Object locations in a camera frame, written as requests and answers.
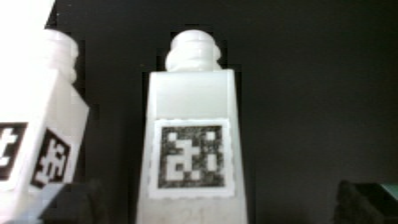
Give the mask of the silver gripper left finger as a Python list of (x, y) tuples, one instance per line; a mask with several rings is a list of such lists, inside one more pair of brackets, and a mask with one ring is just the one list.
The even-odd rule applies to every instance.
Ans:
[(88, 183), (52, 183), (43, 189), (43, 224), (111, 224), (104, 186)]

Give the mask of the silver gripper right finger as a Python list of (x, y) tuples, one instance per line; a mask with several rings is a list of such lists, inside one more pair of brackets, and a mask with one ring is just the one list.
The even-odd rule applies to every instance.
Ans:
[(344, 180), (336, 199), (335, 224), (398, 224), (398, 184)]

